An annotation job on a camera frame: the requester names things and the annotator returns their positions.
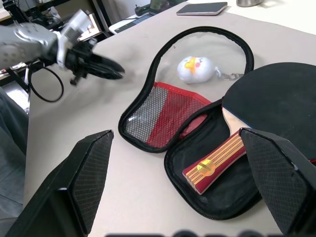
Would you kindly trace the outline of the black table tennis paddle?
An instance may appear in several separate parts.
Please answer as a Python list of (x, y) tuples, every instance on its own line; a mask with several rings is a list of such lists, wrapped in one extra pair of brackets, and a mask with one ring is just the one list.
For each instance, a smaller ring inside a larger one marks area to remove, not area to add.
[(246, 154), (241, 128), (286, 138), (316, 165), (315, 65), (282, 62), (255, 69), (228, 89), (222, 114), (229, 138), (182, 172), (199, 195)]

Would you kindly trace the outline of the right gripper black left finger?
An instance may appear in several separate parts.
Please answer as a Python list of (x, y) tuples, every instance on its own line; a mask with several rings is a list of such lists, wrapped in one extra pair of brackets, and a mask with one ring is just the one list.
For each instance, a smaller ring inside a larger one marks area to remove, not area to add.
[(5, 237), (87, 237), (104, 191), (112, 130), (81, 139), (54, 168)]

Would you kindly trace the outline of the black zippered paddle case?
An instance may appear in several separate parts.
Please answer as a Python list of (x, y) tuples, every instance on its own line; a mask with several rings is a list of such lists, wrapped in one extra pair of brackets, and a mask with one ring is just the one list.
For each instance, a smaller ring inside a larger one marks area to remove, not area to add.
[(229, 138), (222, 114), (223, 99), (210, 102), (199, 94), (155, 80), (163, 55), (179, 40), (199, 33), (231, 40), (245, 54), (244, 75), (255, 70), (253, 53), (239, 36), (216, 27), (185, 30), (157, 53), (144, 87), (122, 114), (118, 130), (127, 142), (145, 152), (165, 153), (164, 167), (170, 182), (195, 211), (209, 219), (227, 220), (243, 214), (261, 199), (247, 155), (228, 167), (202, 195), (182, 173)]

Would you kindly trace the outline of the black handheld controller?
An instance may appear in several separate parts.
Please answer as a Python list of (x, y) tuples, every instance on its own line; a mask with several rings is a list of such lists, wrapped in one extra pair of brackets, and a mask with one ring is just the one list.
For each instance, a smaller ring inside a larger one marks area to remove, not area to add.
[(151, 9), (151, 8), (150, 8), (150, 5), (151, 5), (151, 4), (147, 4), (147, 5), (144, 5), (144, 6), (135, 5), (135, 9), (134, 9), (135, 14), (136, 14), (137, 16), (141, 16), (141, 15), (143, 15), (143, 14), (149, 12), (150, 9)]

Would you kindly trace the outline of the smartphone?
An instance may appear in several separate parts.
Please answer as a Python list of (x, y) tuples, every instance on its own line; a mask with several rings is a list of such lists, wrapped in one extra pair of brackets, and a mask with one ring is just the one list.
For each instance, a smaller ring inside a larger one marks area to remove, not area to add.
[(178, 16), (216, 16), (225, 10), (227, 2), (188, 4), (178, 10)]

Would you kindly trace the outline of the white plush chick keychain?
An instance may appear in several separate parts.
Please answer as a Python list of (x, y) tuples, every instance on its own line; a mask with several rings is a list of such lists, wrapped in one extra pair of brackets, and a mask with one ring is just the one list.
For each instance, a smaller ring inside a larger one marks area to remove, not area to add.
[(207, 82), (215, 74), (220, 76), (221, 72), (207, 57), (188, 56), (177, 66), (177, 75), (186, 84)]

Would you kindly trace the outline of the dark grey cloth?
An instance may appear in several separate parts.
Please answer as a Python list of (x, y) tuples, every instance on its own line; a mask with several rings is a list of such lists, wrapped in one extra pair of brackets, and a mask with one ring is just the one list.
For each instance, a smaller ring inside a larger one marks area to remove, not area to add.
[(20, 215), (29, 117), (0, 87), (0, 220)]

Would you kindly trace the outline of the white laptop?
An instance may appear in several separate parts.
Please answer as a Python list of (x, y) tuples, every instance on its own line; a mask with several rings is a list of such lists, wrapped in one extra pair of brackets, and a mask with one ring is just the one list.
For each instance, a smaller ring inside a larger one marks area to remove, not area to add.
[(152, 13), (152, 12), (148, 12), (148, 13), (145, 13), (141, 16), (137, 16), (136, 14), (135, 15), (132, 15), (128, 18), (125, 18), (115, 24), (113, 24), (112, 26), (109, 27), (109, 31), (113, 34), (118, 34), (124, 30), (127, 30), (131, 27), (134, 27), (136, 26), (137, 24), (149, 19), (150, 17), (153, 17), (155, 16), (156, 13)]

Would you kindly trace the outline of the metal cup base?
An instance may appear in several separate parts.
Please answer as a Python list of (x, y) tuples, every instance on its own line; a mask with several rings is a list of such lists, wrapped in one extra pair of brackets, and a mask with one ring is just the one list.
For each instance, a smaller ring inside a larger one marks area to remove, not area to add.
[(256, 5), (260, 5), (265, 0), (236, 0), (236, 4), (239, 7), (252, 7)]

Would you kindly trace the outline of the black metal shelf frame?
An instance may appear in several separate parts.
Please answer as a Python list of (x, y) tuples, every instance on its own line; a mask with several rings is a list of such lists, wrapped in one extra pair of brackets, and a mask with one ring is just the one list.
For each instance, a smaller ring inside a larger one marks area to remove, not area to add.
[(113, 34), (110, 32), (109, 27), (112, 25), (106, 8), (102, 0), (88, 0), (92, 8), (92, 11), (96, 17), (97, 23), (100, 26), (102, 33), (106, 38), (109, 38)]

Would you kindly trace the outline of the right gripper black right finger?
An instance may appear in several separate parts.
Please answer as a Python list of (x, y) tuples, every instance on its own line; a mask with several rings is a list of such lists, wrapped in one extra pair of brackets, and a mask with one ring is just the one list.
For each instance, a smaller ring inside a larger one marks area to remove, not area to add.
[(316, 166), (289, 140), (242, 128), (255, 184), (284, 235), (316, 237)]

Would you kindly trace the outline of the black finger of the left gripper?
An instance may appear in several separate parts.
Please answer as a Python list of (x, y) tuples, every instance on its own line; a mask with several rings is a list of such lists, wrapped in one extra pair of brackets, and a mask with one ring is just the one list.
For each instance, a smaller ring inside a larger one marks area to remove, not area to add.
[(87, 73), (104, 79), (121, 79), (123, 67), (92, 63), (88, 65)]
[(116, 61), (107, 58), (107, 57), (103, 57), (101, 55), (98, 54), (93, 54), (92, 55), (92, 61), (94, 63), (96, 63), (98, 66), (101, 66), (103, 68), (109, 68), (114, 70), (115, 72), (118, 73), (124, 73), (125, 69)]

